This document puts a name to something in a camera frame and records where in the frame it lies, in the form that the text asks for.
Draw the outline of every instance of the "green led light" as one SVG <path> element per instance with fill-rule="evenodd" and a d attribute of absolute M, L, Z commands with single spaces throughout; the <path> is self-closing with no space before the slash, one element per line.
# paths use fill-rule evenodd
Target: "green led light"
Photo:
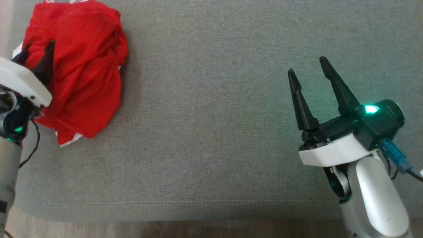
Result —
<path fill-rule="evenodd" d="M 336 183 L 334 181 L 330 181 L 329 184 L 330 184 L 331 188 L 333 188 L 333 189 L 336 188 Z"/>
<path fill-rule="evenodd" d="M 379 107 L 374 105 L 365 105 L 364 108 L 366 109 L 367 114 L 375 114 L 379 110 Z"/>
<path fill-rule="evenodd" d="M 15 131 L 16 132 L 21 132 L 23 129 L 24 129 L 23 127 L 19 127 L 19 128 L 16 128 Z"/>

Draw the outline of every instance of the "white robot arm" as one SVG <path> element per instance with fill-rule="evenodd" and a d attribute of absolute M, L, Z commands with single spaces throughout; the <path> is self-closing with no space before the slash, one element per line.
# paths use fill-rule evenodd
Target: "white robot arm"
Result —
<path fill-rule="evenodd" d="M 391 141 L 404 125 L 402 110 L 392 100 L 361 105 L 325 57 L 320 64 L 340 113 L 323 124 L 312 116 L 294 71 L 288 72 L 298 129 L 303 130 L 302 162 L 323 168 L 350 237 L 411 238 L 405 206 L 378 156 L 382 152 L 401 173 L 422 180 Z"/>
<path fill-rule="evenodd" d="M 15 186 L 28 123 L 50 105 L 54 42 L 32 71 L 25 68 L 28 48 L 12 61 L 0 58 L 0 238 L 15 199 Z"/>

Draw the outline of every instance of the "cable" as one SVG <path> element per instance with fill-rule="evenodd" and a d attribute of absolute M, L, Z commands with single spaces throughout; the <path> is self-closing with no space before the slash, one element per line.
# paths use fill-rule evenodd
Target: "cable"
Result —
<path fill-rule="evenodd" d="M 4 233 L 8 236 L 8 238 L 13 238 L 13 236 L 9 232 L 7 232 L 7 230 L 5 230 Z"/>
<path fill-rule="evenodd" d="M 423 177 L 418 175 L 415 171 L 409 169 L 407 170 L 407 173 L 409 173 L 411 176 L 413 176 L 415 179 L 419 180 L 420 182 L 423 182 Z"/>
<path fill-rule="evenodd" d="M 37 130 L 37 143 L 35 144 L 35 148 L 32 150 L 32 152 L 30 153 L 30 155 L 28 156 L 28 159 L 26 159 L 26 160 L 24 160 L 20 165 L 19 165 L 19 168 L 22 168 L 22 166 L 24 166 L 28 161 L 29 161 L 29 159 L 31 159 L 31 157 L 32 157 L 32 155 L 35 153 L 35 151 L 37 151 L 37 149 L 38 149 L 38 144 L 40 144 L 40 138 L 41 138 L 41 135 L 40 135 L 40 130 L 39 130 L 39 128 L 38 128 L 38 125 L 35 123 L 35 121 L 34 121 L 34 119 L 31 119 L 31 121 L 32 121 L 32 123 L 34 124 L 34 126 L 35 126 L 35 129 Z"/>
<path fill-rule="evenodd" d="M 383 155 L 383 158 L 385 158 L 386 163 L 388 164 L 388 175 L 390 176 L 391 175 L 391 162 L 389 161 L 389 159 L 384 154 L 382 154 L 382 155 Z"/>
<path fill-rule="evenodd" d="M 398 175 L 398 172 L 399 172 L 399 170 L 396 169 L 395 170 L 395 173 L 394 173 L 394 176 L 391 177 L 391 180 L 394 180 L 396 178 L 396 176 Z"/>

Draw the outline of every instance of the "wooden floor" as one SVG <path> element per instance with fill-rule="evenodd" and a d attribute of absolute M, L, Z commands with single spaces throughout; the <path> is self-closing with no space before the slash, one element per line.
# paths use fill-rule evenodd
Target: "wooden floor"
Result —
<path fill-rule="evenodd" d="M 6 52 L 13 0 L 0 0 L 0 57 Z M 423 237 L 423 219 L 413 221 Z M 43 221 L 13 208 L 6 229 L 15 238 L 340 238 L 341 221 L 170 221 L 62 223 Z"/>

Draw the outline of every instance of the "gray fabric surface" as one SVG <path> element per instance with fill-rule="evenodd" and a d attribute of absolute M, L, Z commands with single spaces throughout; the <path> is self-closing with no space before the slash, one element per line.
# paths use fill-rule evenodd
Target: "gray fabric surface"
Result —
<path fill-rule="evenodd" d="M 16 0 L 10 51 L 37 0 Z M 122 14 L 122 105 L 94 139 L 60 148 L 42 127 L 16 205 L 58 221 L 337 218 L 322 169 L 304 166 L 287 71 L 324 122 L 326 56 L 360 102 L 397 101 L 396 142 L 423 168 L 422 7 L 411 1 L 105 1 Z M 24 141 L 27 157 L 35 143 Z M 394 182 L 412 216 L 423 187 Z"/>

